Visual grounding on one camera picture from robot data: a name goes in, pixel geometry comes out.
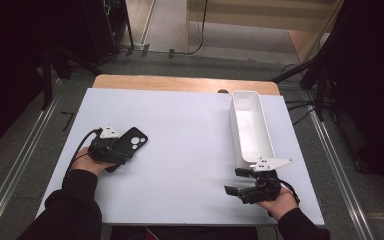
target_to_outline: white plastic tray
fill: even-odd
[[[230,106],[235,157],[238,168],[249,168],[261,158],[275,158],[260,95],[236,91]]]

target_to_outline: white table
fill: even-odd
[[[294,186],[303,212],[315,224],[323,225],[283,97],[261,99],[276,157],[294,160],[294,164],[278,169],[278,175]],[[89,89],[43,199],[60,189],[70,158],[84,135],[109,123],[120,133],[137,127],[149,141],[126,165],[100,176],[95,198],[104,223],[275,224],[258,206],[244,205],[224,192],[224,185],[244,188],[254,184],[254,179],[234,173],[230,101],[230,94]]]

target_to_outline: floor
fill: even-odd
[[[144,5],[135,8],[134,3],[143,3]],[[130,4],[129,9],[132,11],[131,21],[141,23],[134,27],[135,45],[140,49],[149,44],[148,58],[144,60],[137,52],[129,58],[121,57],[110,61],[109,64],[102,66],[105,71],[114,74],[214,76],[217,78],[267,80],[299,64],[285,30],[206,24],[203,48],[197,52],[196,56],[204,57],[207,60],[199,60],[200,62],[197,64],[193,59],[189,60],[179,56],[179,62],[182,64],[171,70],[166,70],[165,66],[160,65],[167,63],[167,57],[164,53],[170,49],[174,49],[176,52],[181,52],[184,49],[186,1],[155,0],[155,5],[153,5],[152,1],[136,0],[128,1],[128,4]],[[191,23],[191,45],[189,46],[191,50],[198,48],[201,39],[201,26],[199,23]],[[149,65],[140,64],[131,69],[123,69],[122,67],[123,64],[141,63],[141,61],[148,61]],[[214,63],[219,63],[220,66],[217,66],[216,69],[221,71],[212,75],[214,68],[211,68],[213,67],[211,65]],[[202,73],[198,73],[197,68],[202,68]],[[52,166],[58,160],[59,153],[69,133],[63,129],[70,123],[70,115],[62,112],[75,113],[81,103],[82,92],[93,83],[94,77],[92,75],[77,70],[73,76],[74,81],[62,80],[58,83],[60,85],[59,101],[64,104],[58,105],[55,111],[50,114],[49,123],[42,132],[43,136],[52,136],[52,138],[42,138],[40,142],[36,143],[35,147],[40,149],[40,152],[33,151],[31,153],[28,164],[24,166],[24,174],[18,179],[18,185],[12,193],[11,201],[5,202],[7,206],[0,221],[0,239],[12,239],[2,236],[13,236],[14,229],[20,231],[35,216],[35,206],[38,206],[41,201],[44,188],[49,181],[48,176],[53,171]],[[281,94],[288,98],[286,100],[304,100],[314,94],[314,91],[303,92],[300,90],[298,82],[301,77],[298,74],[279,84]],[[41,97],[39,96],[37,100],[31,103],[29,109],[40,109],[40,107]],[[296,121],[307,112],[308,108],[291,111],[291,120]],[[308,115],[296,125],[295,131],[304,158],[306,162],[308,161],[306,164],[311,169],[310,177],[320,199],[320,207],[327,227],[332,232],[332,239],[384,239],[384,179],[379,175],[364,175],[356,170],[353,153],[343,141],[341,129],[329,118],[328,113],[325,114],[327,116],[323,123],[318,122],[313,114]],[[15,162],[5,161],[5,159],[16,159],[16,155],[23,148],[30,130],[34,128],[35,120],[40,117],[39,115],[40,112],[36,110],[26,111],[0,142],[0,186]],[[327,137],[333,146],[321,143],[320,136],[323,136],[323,131],[320,132],[320,129],[327,130]],[[345,180],[338,180],[335,163],[339,163]],[[350,191],[347,192],[347,188],[341,188],[341,184],[348,184]],[[350,197],[357,200],[357,202],[351,201],[352,204],[361,207],[365,217],[363,220],[367,220],[367,222],[360,224],[363,227],[367,224],[369,232],[360,232],[357,229],[358,224],[352,221],[353,212],[351,209],[355,209],[353,208],[355,206],[346,203],[346,199]],[[14,216],[17,216],[17,221],[13,221]],[[260,239],[281,239],[280,236],[276,236],[275,228],[259,228],[258,230]],[[108,238],[109,231],[108,226],[104,226],[102,239]]]

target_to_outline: black cable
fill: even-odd
[[[92,131],[90,131],[88,134],[86,134],[86,136],[83,138],[83,140],[80,142],[79,146],[77,147],[76,151],[74,152],[74,155],[73,157],[71,158],[71,161],[70,161],[70,164],[68,165],[67,167],[67,170],[65,171],[65,175],[64,175],[64,179],[62,181],[62,185],[64,186],[64,183],[66,182],[66,180],[68,179],[68,175],[70,173],[70,170],[71,170],[71,167],[73,166],[73,163],[74,161],[76,161],[78,158],[80,157],[83,157],[84,155],[80,156],[80,157],[77,157],[77,154],[79,153],[80,151],[80,148],[83,146],[83,144],[85,143],[85,141],[89,138],[89,136],[92,134],[92,133],[95,133],[95,134],[100,134],[102,132],[102,128],[99,128],[99,129],[94,129]]]
[[[308,114],[310,114],[311,111],[314,111],[316,109],[310,109],[304,116],[302,116],[300,119],[298,119],[297,121],[295,121],[294,123],[292,123],[292,125],[295,125],[297,123],[299,123],[302,119],[304,119]]]
[[[301,200],[299,200],[299,197],[298,197],[297,193],[295,192],[294,187],[292,187],[292,185],[289,184],[288,182],[285,182],[285,181],[283,181],[283,180],[281,180],[281,179],[279,179],[279,182],[282,183],[283,185],[285,185],[285,187],[288,188],[288,189],[292,192],[292,195],[294,196],[295,201],[296,201],[297,204],[299,205],[299,202],[300,202]]]
[[[205,17],[207,16],[207,5],[208,5],[208,0],[205,0],[204,17],[202,19],[201,44],[199,45],[199,47],[195,51],[193,51],[191,53],[185,53],[185,55],[192,55],[192,54],[197,53],[201,49],[202,45],[204,44],[204,27],[205,27]]]
[[[276,240],[279,240],[279,234],[277,233],[277,227],[276,227],[276,225],[273,226],[273,228],[274,228],[274,234],[276,235]]]
[[[300,107],[312,106],[312,105],[314,105],[314,103],[304,103],[304,104],[300,104],[300,105],[295,105],[292,107],[288,107],[288,111],[292,111],[292,110],[300,108]]]
[[[193,55],[193,54],[197,53],[202,48],[202,46],[204,44],[204,27],[205,27],[205,19],[207,16],[207,6],[208,6],[208,0],[205,0],[204,17],[202,19],[201,43],[195,51],[190,52],[190,53],[182,53],[182,52],[169,53],[169,52],[160,52],[160,51],[148,51],[148,53],[161,53],[161,54],[172,54],[172,55],[183,55],[183,56]],[[138,51],[138,52],[142,51],[140,48],[134,48],[133,50]]]

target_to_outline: gray floor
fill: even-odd
[[[163,4],[164,2],[165,1],[162,0],[157,2],[156,11],[158,7],[162,7],[162,5],[158,4]],[[158,18],[157,12],[153,17],[153,20]],[[164,49],[166,49],[164,51],[167,51],[170,48],[174,48],[174,45],[172,45],[170,41],[176,38],[171,38],[167,35],[166,38],[160,36],[159,38],[162,42],[165,41],[164,39],[170,39],[170,41],[165,41],[168,45],[164,45],[161,41],[157,41],[156,37],[153,37],[152,34],[156,32],[152,33],[152,31],[156,29],[156,26],[152,26],[152,24],[157,23],[157,21],[151,23],[147,42],[151,44],[151,47],[160,46],[159,49],[155,47],[154,50],[156,51],[163,51]],[[283,48],[284,50],[282,51],[290,51],[291,47],[288,45],[290,42],[285,39],[283,44],[285,48]],[[286,55],[278,55],[275,51],[270,56],[258,54],[259,57],[263,57],[257,59],[251,55],[246,55],[242,51],[235,52],[234,46],[235,41],[226,47],[229,51],[223,49],[219,54],[216,54],[216,48],[214,48],[214,52],[208,51],[211,46],[207,46],[205,51],[210,53],[209,55],[176,55],[173,59],[169,59],[167,54],[151,52],[148,53],[145,58],[141,58],[140,52],[135,52],[131,56],[121,54],[104,65],[99,66],[99,68],[109,74],[268,80],[279,75],[283,67],[287,64],[297,62],[297,58],[294,60],[292,56],[293,53],[291,52]],[[55,110],[0,218],[0,239],[16,238],[35,218],[41,196],[46,189],[69,133],[69,128],[66,131],[64,131],[64,128],[67,124],[69,124],[69,127],[71,126],[68,122],[69,115],[62,114],[61,112],[76,113],[86,89],[92,85],[94,80],[94,76],[84,69],[74,67],[73,70],[75,73],[72,79],[64,81],[65,84],[63,84],[60,90]],[[281,94],[286,100],[304,99],[303,92],[297,84],[300,78],[301,75],[296,75],[279,84]],[[41,104],[42,96],[38,96],[0,141],[0,187],[41,113]],[[306,107],[291,111],[291,121],[296,121],[307,111],[308,109]],[[359,173],[354,166],[354,156],[343,140],[341,129],[334,124],[328,116],[325,117],[325,125],[329,130],[330,137],[335,145],[342,166],[367,216],[368,223],[375,238],[384,239],[384,178],[378,175],[364,175]],[[338,188],[337,181],[332,173],[311,116],[307,116],[296,124],[295,132],[316,195],[318,199],[320,199],[320,208],[326,221],[326,227],[331,231],[332,239],[358,239],[357,232],[340,189]],[[258,229],[261,239],[276,239],[275,228],[259,227]],[[106,239],[108,238],[109,227],[105,226],[104,230],[103,239]]]

